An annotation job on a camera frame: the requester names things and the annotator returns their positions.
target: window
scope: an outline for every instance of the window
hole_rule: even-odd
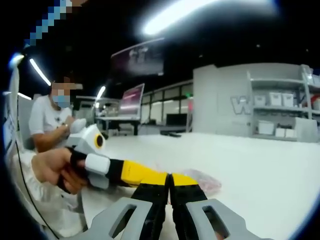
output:
[[[162,92],[163,91],[158,91],[155,94],[152,95],[152,102],[157,102],[162,100]]]
[[[163,122],[167,121],[167,114],[179,113],[179,101],[168,100],[163,103]]]
[[[150,97],[151,97],[151,95],[144,96],[144,97],[142,98],[142,103],[143,103],[143,104],[148,104],[148,103],[150,103]]]
[[[141,123],[144,124],[149,120],[150,106],[149,104],[144,104],[141,106]]]
[[[188,113],[188,99],[181,100],[181,114],[187,114]]]
[[[171,98],[175,98],[175,97],[179,97],[179,87],[175,87],[172,89],[168,89],[164,91],[164,98],[165,99],[171,99]]]
[[[162,102],[155,102],[151,105],[150,119],[154,119],[156,124],[162,123]]]
[[[184,85],[182,86],[182,96],[186,96],[187,94],[194,94],[194,85],[193,84],[189,84],[189,85]]]

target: white table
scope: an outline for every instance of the white table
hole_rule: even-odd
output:
[[[201,133],[180,138],[126,136],[110,138],[106,154],[168,172],[191,168],[213,176],[222,188],[212,198],[242,216],[247,229],[261,238],[288,239],[307,217],[320,190],[320,145],[316,143]],[[84,189],[88,227],[111,203],[132,193],[129,188],[114,195]],[[167,205],[160,239],[176,240],[175,232],[172,208]]]

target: white shelving unit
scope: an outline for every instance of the white shelving unit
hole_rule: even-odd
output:
[[[250,92],[250,109],[251,109],[251,137],[258,139],[282,140],[282,141],[297,141],[296,138],[291,137],[277,137],[275,135],[257,134],[256,120],[257,113],[287,113],[288,118],[292,117],[307,117],[312,119],[314,116],[320,116],[320,110],[314,110],[311,106],[311,94],[320,94],[320,86],[312,84],[312,69],[309,66],[301,65],[300,71],[301,79],[285,79],[285,78],[252,78],[250,73],[247,72],[249,80]],[[264,105],[258,106],[254,103],[255,92],[293,92],[295,93],[296,102],[300,103],[304,95],[306,107],[286,107],[286,106],[273,106]]]
[[[279,112],[302,112],[308,113],[307,107],[287,107],[287,106],[253,106],[254,110],[279,111]]]
[[[281,140],[281,141],[290,141],[290,142],[296,142],[296,138],[292,137],[279,137],[274,135],[264,135],[264,134],[253,134],[253,138],[255,139],[269,139],[269,140]]]

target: white shirt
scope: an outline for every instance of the white shirt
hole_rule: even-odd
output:
[[[69,107],[55,110],[51,105],[48,95],[40,96],[34,101],[32,106],[29,119],[30,134],[34,135],[52,132],[60,127],[68,116],[72,116]],[[54,148],[63,147],[65,144],[66,140],[62,139],[61,142],[54,146]]]
[[[85,218],[83,214],[74,212],[78,208],[78,203],[63,197],[64,192],[57,186],[48,182],[40,183],[37,180],[31,165],[31,160],[35,154],[35,152],[28,150],[20,152],[23,176],[36,208],[59,237],[68,238],[81,233],[84,229]],[[46,226],[28,195],[17,154],[9,164],[12,180],[21,202],[39,224]]]

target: plastic bag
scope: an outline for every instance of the plastic bag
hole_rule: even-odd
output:
[[[195,169],[185,169],[181,171],[180,174],[196,180],[207,197],[218,192],[222,186],[221,182],[217,179]]]

